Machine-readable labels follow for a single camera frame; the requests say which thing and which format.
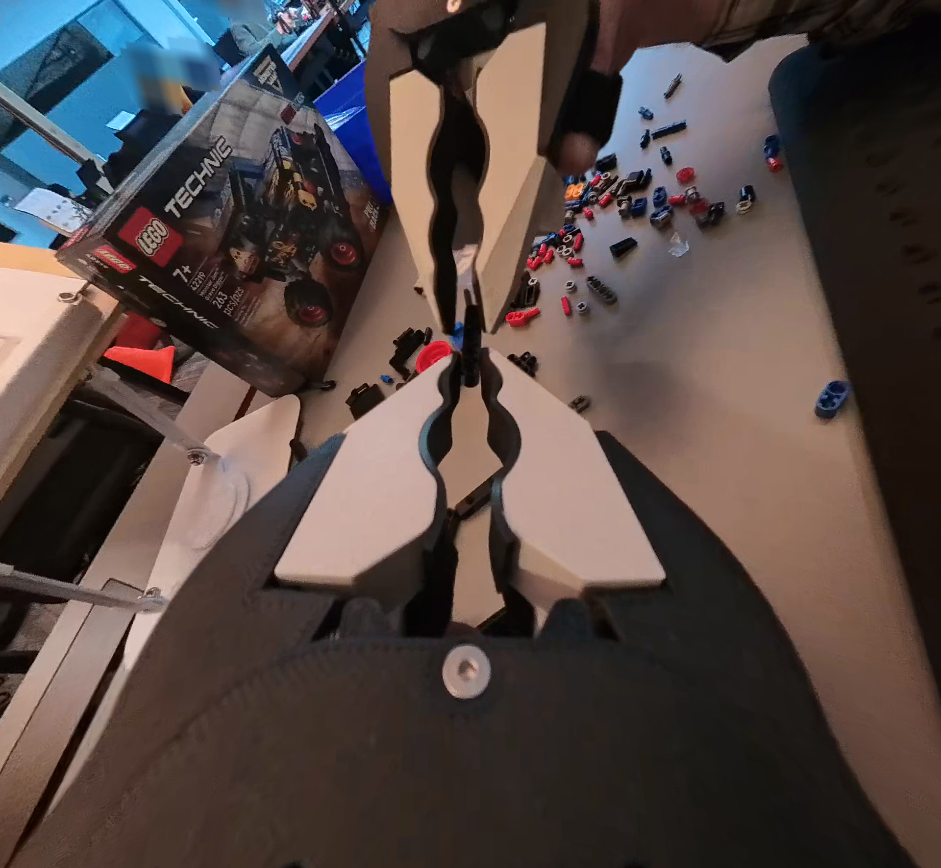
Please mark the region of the blue storage bin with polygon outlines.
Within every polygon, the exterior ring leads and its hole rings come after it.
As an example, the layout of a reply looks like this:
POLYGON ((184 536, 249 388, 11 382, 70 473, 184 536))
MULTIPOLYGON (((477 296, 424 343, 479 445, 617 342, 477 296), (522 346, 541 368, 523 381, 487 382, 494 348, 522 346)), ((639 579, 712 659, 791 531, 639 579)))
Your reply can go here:
POLYGON ((393 204, 373 140, 366 108, 365 62, 337 80, 315 98, 314 106, 356 163, 359 171, 379 201, 393 204))

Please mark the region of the black toy set box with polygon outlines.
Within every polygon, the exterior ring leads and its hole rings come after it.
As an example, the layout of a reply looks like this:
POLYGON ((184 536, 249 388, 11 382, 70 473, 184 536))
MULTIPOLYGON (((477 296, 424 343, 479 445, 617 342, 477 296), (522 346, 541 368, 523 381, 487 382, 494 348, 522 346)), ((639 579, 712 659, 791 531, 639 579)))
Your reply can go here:
POLYGON ((324 381, 389 216, 266 47, 55 253, 270 397, 324 381))

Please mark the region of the black frame piece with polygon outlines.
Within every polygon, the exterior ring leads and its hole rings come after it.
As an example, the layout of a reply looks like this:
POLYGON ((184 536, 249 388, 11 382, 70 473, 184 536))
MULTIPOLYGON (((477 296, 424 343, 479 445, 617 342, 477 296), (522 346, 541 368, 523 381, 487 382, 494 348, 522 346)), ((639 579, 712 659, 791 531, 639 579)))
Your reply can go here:
POLYGON ((394 354, 389 359, 389 366, 394 369, 402 382, 409 381, 416 374, 409 363, 417 352, 430 344, 432 335, 433 330, 429 326, 423 329, 409 327, 394 338, 394 354))

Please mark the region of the orange cone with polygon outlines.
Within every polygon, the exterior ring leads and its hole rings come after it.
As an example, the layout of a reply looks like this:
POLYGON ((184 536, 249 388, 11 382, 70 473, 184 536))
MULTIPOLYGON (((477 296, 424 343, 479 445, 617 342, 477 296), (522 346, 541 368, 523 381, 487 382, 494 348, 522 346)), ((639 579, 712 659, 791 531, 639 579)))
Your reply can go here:
POLYGON ((172 383, 176 348, 172 345, 159 348, 112 346, 102 356, 125 368, 132 368, 154 380, 172 383))

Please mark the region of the dark grey seven-hole beam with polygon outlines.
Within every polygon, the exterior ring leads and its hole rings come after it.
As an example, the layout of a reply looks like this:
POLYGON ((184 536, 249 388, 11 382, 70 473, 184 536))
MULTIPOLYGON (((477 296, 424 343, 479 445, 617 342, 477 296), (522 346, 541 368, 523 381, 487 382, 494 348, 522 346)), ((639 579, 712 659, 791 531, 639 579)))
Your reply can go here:
POLYGON ((483 337, 483 318, 479 303, 471 288, 463 290, 464 324, 461 346, 461 369, 463 387, 470 389, 480 381, 480 361, 483 337))

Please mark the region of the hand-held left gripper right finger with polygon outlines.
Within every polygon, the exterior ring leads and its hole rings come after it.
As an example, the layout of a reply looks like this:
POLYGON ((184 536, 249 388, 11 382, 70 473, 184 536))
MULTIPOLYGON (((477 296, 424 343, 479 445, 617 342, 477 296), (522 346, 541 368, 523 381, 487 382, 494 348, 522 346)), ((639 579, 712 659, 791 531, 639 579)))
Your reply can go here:
POLYGON ((656 554, 594 429, 499 352, 482 352, 490 490, 488 553, 503 608, 493 634, 533 634, 559 603, 665 583, 656 554))

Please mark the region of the pile of small building pieces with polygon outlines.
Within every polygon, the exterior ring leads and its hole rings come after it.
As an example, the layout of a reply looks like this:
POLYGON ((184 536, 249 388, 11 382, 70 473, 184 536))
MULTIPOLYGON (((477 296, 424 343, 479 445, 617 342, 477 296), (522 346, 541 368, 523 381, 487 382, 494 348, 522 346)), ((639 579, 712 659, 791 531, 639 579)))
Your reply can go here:
POLYGON ((579 194, 567 194, 579 210, 571 217, 575 238, 552 239, 564 251, 535 272, 541 313, 510 334, 517 347, 575 348, 673 326, 711 328, 713 314, 730 308, 741 319, 749 301, 763 302, 775 245, 765 216, 779 187, 761 148, 772 131, 768 98, 718 66, 684 71, 669 101, 655 102, 637 69, 628 71, 626 87, 627 109, 639 98, 650 109, 617 126, 602 151, 603 170, 580 179, 579 194), (668 252, 674 233, 689 244, 680 258, 668 252), (627 237, 638 248, 615 261, 609 247, 627 237), (588 275, 613 288, 618 303, 595 297, 588 275), (568 280, 578 285, 573 295, 568 280), (572 304, 568 318, 564 295, 572 304), (579 300, 590 304, 587 315, 577 314, 579 300))

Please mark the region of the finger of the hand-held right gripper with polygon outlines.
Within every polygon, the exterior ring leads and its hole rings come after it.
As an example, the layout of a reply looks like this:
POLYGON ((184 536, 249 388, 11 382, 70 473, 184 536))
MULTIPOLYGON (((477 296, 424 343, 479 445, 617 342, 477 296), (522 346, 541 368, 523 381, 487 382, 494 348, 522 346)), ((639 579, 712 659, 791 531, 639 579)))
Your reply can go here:
POLYGON ((472 289, 485 333, 503 321, 547 173, 539 151, 546 38, 540 22, 470 61, 467 97, 485 145, 470 211, 472 289))
POLYGON ((474 254, 474 115, 418 70, 390 82, 391 187, 435 323, 462 317, 474 254))

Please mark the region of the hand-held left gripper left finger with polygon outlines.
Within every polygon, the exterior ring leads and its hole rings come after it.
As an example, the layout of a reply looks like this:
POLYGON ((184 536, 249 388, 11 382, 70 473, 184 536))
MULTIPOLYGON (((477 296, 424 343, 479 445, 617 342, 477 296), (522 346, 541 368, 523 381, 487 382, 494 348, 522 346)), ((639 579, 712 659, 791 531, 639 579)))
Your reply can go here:
POLYGON ((451 621, 457 555, 441 462, 460 358, 434 363, 351 424, 274 569, 282 584, 401 612, 407 635, 451 621))

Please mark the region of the white book stand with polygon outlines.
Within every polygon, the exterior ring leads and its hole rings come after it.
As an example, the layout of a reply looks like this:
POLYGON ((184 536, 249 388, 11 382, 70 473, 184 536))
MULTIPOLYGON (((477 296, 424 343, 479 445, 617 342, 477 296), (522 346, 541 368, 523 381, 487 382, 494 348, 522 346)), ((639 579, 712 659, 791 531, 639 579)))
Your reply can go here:
POLYGON ((97 364, 121 318, 116 303, 88 290, 74 274, 2 271, 2 495, 23 470, 41 437, 79 383, 135 415, 120 424, 142 423, 165 437, 166 448, 186 460, 185 478, 173 476, 173 508, 145 527, 144 565, 121 575, 102 571, 90 585, 51 579, 2 563, 2 592, 30 601, 77 602, 63 615, 65 633, 55 634, 39 655, 23 658, 22 688, 2 718, 2 863, 6 863, 43 798, 54 790, 55 772, 95 705, 95 695, 115 657, 131 636, 132 663, 156 615, 182 585, 197 559, 238 517, 287 473, 290 443, 300 418, 296 396, 268 399, 260 407, 207 437, 182 427, 150 406, 116 372, 97 364))

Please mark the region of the white desk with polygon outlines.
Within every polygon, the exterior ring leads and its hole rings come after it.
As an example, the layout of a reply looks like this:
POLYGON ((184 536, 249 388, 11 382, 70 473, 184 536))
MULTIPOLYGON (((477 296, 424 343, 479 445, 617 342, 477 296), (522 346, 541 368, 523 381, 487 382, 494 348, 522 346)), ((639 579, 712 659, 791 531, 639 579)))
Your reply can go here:
POLYGON ((265 587, 339 441, 190 575, 12 866, 939 866, 939 712, 792 191, 550 317, 668 579, 548 638, 315 639, 265 587))

